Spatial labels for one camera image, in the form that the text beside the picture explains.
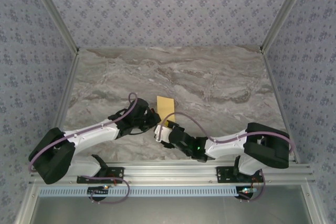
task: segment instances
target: marble surface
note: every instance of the marble surface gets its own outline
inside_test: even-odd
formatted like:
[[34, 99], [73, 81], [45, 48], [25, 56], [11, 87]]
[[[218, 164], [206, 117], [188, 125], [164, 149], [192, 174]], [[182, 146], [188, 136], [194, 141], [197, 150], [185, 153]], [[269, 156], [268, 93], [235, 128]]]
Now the marble surface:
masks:
[[[156, 96], [195, 118], [212, 136], [236, 133], [248, 122], [285, 130], [262, 55], [251, 47], [82, 49], [64, 129], [100, 122], [128, 107], [136, 92], [156, 109]], [[183, 116], [176, 121], [204, 136]], [[125, 136], [82, 152], [105, 161], [185, 159], [155, 142], [153, 131]]]

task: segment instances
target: yellow sponge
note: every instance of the yellow sponge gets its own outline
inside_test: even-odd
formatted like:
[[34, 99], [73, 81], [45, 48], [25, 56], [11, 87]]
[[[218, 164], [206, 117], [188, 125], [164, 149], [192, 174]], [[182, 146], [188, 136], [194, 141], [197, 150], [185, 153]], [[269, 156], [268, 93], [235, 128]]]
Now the yellow sponge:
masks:
[[[175, 112], [175, 108], [174, 108], [174, 99], [172, 98], [166, 98], [166, 97], [156, 97], [156, 101], [157, 101], [157, 107], [158, 107], [158, 114], [161, 118], [161, 122], [162, 120], [169, 115], [170, 113]], [[169, 121], [175, 122], [175, 115], [171, 115], [168, 118]]]

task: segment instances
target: black bracket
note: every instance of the black bracket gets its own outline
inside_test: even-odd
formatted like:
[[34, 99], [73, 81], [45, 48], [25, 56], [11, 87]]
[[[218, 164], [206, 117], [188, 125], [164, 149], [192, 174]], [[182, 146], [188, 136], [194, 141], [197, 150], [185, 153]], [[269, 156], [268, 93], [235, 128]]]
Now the black bracket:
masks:
[[235, 175], [233, 166], [219, 166], [216, 167], [216, 176], [218, 183], [262, 183], [262, 179], [259, 171], [253, 175], [245, 175], [238, 173]]
[[[108, 167], [106, 168], [106, 173], [104, 177], [117, 177], [124, 178], [124, 167]], [[121, 184], [120, 180], [110, 180], [110, 179], [88, 179], [81, 176], [77, 177], [77, 184]]]

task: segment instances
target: floral wallpaper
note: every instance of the floral wallpaper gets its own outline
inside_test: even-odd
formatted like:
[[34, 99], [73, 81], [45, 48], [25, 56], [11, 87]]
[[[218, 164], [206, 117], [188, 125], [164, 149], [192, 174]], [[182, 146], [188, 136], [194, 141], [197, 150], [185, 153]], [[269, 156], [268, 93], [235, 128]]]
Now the floral wallpaper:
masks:
[[29, 153], [49, 130], [72, 53], [40, 0], [0, 0], [0, 223], [13, 223]]
[[284, 0], [53, 0], [79, 47], [260, 45]]
[[300, 158], [336, 223], [336, 1], [298, 0], [267, 53]]

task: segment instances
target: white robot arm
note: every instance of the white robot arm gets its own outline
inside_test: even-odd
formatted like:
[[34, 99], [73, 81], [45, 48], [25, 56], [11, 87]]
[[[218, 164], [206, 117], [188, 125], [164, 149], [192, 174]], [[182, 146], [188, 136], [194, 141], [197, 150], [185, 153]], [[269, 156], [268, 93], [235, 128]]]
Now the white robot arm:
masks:
[[235, 155], [236, 174], [254, 175], [260, 169], [270, 166], [287, 168], [289, 144], [281, 138], [269, 134], [243, 136], [250, 132], [268, 132], [289, 137], [285, 132], [258, 123], [249, 123], [247, 129], [236, 134], [216, 137], [211, 141], [207, 137], [191, 137], [178, 124], [169, 122], [168, 127], [155, 128], [155, 139], [166, 148], [177, 148], [201, 162], [218, 159], [226, 155]]
[[[49, 130], [30, 154], [29, 161], [46, 184], [53, 184], [64, 176], [98, 174], [104, 177], [107, 175], [106, 164], [99, 156], [81, 157], [77, 154], [96, 144], [132, 134], [133, 129], [145, 132], [160, 122], [159, 115], [149, 108], [146, 101], [137, 98], [135, 105], [134, 103], [135, 101], [131, 102], [128, 109], [118, 111], [89, 127], [66, 132], [59, 128]], [[64, 141], [55, 145], [61, 138]]]

